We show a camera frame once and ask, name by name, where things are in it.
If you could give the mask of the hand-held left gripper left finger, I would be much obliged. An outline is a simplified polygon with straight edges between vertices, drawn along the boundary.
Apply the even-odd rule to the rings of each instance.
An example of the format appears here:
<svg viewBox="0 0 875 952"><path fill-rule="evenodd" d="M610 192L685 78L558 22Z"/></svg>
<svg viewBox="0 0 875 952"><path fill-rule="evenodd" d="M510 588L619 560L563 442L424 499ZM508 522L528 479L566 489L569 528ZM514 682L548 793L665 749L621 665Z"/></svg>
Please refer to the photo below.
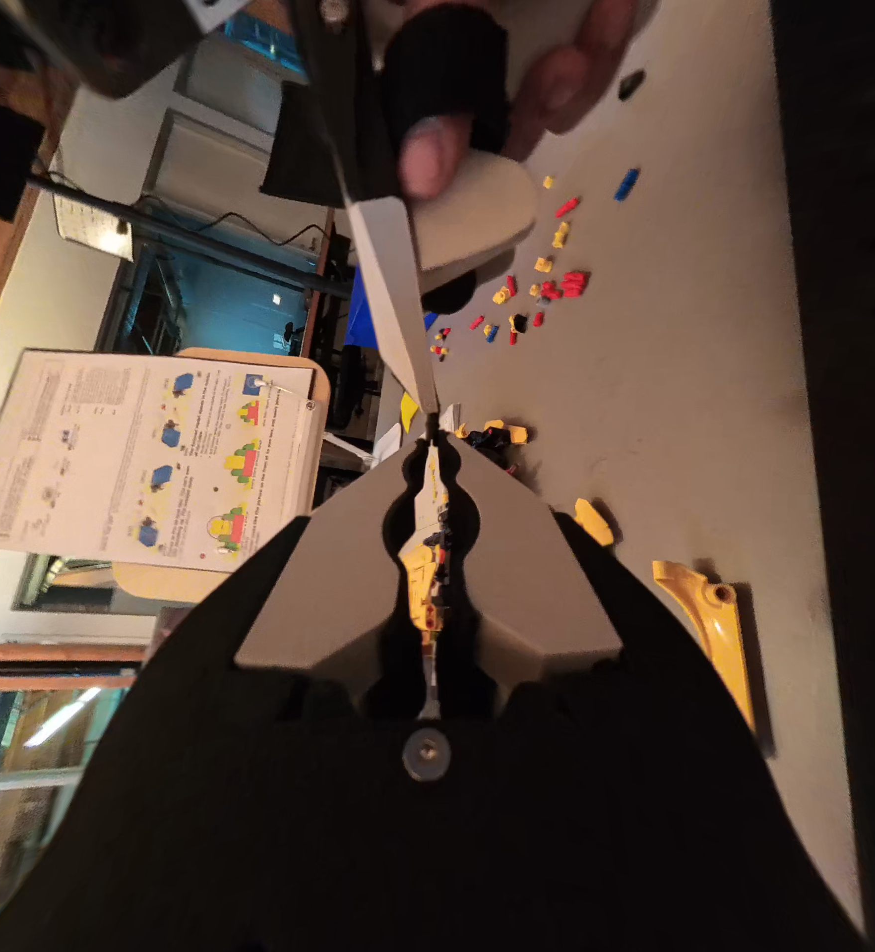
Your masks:
<svg viewBox="0 0 875 952"><path fill-rule="evenodd" d="M235 655L237 667L340 685L367 714L424 708L420 631L397 557L414 527L426 440L400 448L319 506Z"/></svg>

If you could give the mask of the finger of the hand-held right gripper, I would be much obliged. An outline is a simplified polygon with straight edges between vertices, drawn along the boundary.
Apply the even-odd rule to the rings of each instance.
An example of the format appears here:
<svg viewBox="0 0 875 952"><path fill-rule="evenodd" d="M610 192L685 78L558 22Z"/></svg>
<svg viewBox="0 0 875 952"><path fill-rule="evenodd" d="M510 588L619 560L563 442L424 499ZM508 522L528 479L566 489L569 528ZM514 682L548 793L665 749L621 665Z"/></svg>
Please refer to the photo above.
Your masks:
<svg viewBox="0 0 875 952"><path fill-rule="evenodd" d="M437 414L439 401L407 209L395 196L348 201L347 218L379 354L420 410Z"/></svg>

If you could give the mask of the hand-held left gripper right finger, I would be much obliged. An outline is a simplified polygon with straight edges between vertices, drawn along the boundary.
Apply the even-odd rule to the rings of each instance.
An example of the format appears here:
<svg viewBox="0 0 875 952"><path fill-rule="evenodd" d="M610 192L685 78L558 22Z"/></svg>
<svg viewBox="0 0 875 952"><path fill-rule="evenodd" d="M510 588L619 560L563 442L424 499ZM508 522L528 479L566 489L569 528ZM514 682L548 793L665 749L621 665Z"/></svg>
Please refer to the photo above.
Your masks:
<svg viewBox="0 0 875 952"><path fill-rule="evenodd" d="M622 639L550 506L471 446L437 446L452 527L440 717L493 716L521 684L618 658Z"/></svg>

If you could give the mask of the yellow toy car model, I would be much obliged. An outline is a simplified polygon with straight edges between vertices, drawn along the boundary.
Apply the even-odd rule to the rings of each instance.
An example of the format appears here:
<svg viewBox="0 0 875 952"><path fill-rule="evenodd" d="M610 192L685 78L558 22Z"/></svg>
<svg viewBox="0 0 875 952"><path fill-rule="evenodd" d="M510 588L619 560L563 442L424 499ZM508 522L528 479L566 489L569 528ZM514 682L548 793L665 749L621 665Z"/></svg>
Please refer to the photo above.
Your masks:
<svg viewBox="0 0 875 952"><path fill-rule="evenodd" d="M513 446L525 446L530 430L502 419L487 421L482 428L459 425L454 436L476 449L500 469L515 474L517 465L508 460ZM442 481L438 450L431 447L424 469L423 484L415 498L415 530L402 546L399 559L407 575L409 614L422 633L422 645L432 649L444 627L446 598L444 589L450 571L452 530L450 495Z"/></svg>

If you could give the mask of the yellow arch panel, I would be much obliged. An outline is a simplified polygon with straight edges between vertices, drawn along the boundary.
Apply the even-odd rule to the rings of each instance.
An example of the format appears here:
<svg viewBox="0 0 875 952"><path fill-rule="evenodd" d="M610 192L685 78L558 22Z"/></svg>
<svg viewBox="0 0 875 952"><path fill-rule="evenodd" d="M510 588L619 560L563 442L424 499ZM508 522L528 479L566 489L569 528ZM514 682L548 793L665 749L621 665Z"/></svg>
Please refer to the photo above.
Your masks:
<svg viewBox="0 0 875 952"><path fill-rule="evenodd" d="M655 584L682 610L701 651L757 736L754 667L738 589L704 559L689 565L657 559L652 575Z"/></svg>

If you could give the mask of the grey desk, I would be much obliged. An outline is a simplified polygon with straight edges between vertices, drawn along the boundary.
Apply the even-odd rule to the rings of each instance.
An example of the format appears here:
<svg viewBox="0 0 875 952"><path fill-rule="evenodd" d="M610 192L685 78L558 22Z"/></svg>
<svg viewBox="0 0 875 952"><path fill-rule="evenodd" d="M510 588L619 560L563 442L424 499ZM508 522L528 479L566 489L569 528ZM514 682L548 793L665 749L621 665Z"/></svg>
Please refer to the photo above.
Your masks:
<svg viewBox="0 0 875 952"><path fill-rule="evenodd" d="M510 346L469 329L514 311L483 284L451 321L439 394L468 424L533 427L521 475L554 508L605 506L619 558L682 624L654 561L738 587L776 784L861 926L770 3L658 2L619 80L639 70L527 158L539 211L516 306L573 197L556 272L588 270L587 291Z"/></svg>

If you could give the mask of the person's right hand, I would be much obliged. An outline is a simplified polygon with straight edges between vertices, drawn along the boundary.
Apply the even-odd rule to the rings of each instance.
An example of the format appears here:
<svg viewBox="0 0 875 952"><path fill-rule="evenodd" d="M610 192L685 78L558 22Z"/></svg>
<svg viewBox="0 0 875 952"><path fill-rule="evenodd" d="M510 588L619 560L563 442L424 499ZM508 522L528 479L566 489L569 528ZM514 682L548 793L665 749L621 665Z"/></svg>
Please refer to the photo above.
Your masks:
<svg viewBox="0 0 875 952"><path fill-rule="evenodd" d="M599 102L618 73L635 32L640 3L597 1L573 39L527 68L508 116L502 154L526 160L545 133L563 134ZM400 184L408 198L432 199L453 182L471 146L474 118L435 115L413 125L398 150Z"/></svg>

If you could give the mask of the black office chair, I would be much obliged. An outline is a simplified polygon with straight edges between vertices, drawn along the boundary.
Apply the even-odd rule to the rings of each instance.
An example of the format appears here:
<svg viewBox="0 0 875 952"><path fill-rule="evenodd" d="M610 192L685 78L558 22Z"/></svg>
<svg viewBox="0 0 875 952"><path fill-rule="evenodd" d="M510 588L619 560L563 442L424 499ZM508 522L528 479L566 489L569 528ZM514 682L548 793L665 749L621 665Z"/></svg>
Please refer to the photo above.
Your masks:
<svg viewBox="0 0 875 952"><path fill-rule="evenodd" d="M353 419L364 416L366 397L380 397L381 390L369 367L362 349L346 344L337 352L336 381L329 425L333 429L346 429Z"/></svg>

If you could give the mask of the white cabinet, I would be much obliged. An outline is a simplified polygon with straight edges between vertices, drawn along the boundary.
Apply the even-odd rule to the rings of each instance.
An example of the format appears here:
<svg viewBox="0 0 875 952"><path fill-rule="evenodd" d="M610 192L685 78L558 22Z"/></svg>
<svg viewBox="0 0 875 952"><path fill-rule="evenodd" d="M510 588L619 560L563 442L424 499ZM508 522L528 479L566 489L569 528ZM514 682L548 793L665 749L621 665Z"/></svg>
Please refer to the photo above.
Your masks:
<svg viewBox="0 0 875 952"><path fill-rule="evenodd" d="M179 65L148 184L165 202L209 219L236 212L277 234L277 199L260 192L274 144L280 80L240 47L203 41Z"/></svg>

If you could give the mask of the scatter of small bricks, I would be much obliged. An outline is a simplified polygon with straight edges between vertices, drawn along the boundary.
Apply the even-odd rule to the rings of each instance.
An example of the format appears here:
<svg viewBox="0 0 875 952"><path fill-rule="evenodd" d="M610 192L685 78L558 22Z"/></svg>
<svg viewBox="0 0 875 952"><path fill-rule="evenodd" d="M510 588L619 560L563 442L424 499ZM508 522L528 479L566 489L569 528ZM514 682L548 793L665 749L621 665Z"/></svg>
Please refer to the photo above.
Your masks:
<svg viewBox="0 0 875 952"><path fill-rule="evenodd" d="M635 184L638 181L640 173L640 168L631 168L627 170L613 194L613 200L616 203L622 203L628 199L629 195L634 189ZM568 215L571 211L575 210L579 204L580 199L579 197L575 196L565 202L555 212L555 217L560 221L560 225L556 229L551 243L551 248L553 250L559 251L565 248L571 232L571 222L568 219ZM589 281L589 271L582 269L568 270L565 271L564 274L557 280L542 280L536 282L535 284L531 284L528 294L533 299L533 302L537 303L538 305L542 305L543 303L559 302L562 300L571 300L582 296L582 294L587 289ZM495 305L502 306L504 303L509 303L514 300L517 295L517 291L518 286L515 276L507 275L505 284L493 296L492 300ZM498 325L484 324L483 320L484 318L479 315L478 318L472 321L468 328L470 330L476 330L478 327L482 327L482 333L485 341L487 343L491 343L494 339L496 339L500 332L500 328ZM520 334L525 332L526 317L512 314L508 318L508 326L508 342L511 346L515 346ZM443 329L439 330L435 336L436 342L431 346L431 352L435 354L440 362L444 361L449 353L449 349L446 346L446 340L450 332L450 328L448 327L444 327Z"/></svg>

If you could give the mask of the black pole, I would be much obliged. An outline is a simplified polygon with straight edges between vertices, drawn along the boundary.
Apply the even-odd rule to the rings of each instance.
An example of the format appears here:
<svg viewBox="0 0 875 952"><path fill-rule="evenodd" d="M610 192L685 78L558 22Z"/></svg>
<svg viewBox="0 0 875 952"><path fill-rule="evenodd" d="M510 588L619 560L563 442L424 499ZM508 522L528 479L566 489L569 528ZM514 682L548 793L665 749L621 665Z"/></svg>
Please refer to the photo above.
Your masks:
<svg viewBox="0 0 875 952"><path fill-rule="evenodd" d="M133 206L103 199L82 189L58 183L49 176L29 173L25 184L53 196L79 203L84 207L108 213L148 236L171 239L174 249L193 252L204 259L209 259L217 266L249 274L289 290L327 294L342 301L351 298L352 282L326 279L314 271L304 271L285 265L247 249L223 243L208 235L165 222Z"/></svg>

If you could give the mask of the printed instruction sheet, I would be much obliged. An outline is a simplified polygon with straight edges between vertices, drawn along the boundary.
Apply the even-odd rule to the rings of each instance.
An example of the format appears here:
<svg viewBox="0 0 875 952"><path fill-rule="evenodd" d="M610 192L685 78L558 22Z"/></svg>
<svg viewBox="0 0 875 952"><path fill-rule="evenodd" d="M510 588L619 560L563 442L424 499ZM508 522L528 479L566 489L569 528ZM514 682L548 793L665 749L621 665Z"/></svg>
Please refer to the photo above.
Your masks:
<svg viewBox="0 0 875 952"><path fill-rule="evenodd" d="M311 506L317 372L25 351L0 409L0 550L231 573Z"/></svg>

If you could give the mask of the wall notice sheet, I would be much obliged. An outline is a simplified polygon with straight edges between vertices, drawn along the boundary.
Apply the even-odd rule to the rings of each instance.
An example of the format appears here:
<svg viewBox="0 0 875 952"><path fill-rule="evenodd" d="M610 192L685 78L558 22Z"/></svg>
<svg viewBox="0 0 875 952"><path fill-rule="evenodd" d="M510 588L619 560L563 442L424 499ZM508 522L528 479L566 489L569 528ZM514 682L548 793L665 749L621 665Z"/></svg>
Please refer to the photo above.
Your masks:
<svg viewBox="0 0 875 952"><path fill-rule="evenodd" d="M134 261L132 227L125 219L60 195L53 195L53 206L56 227L63 240Z"/></svg>

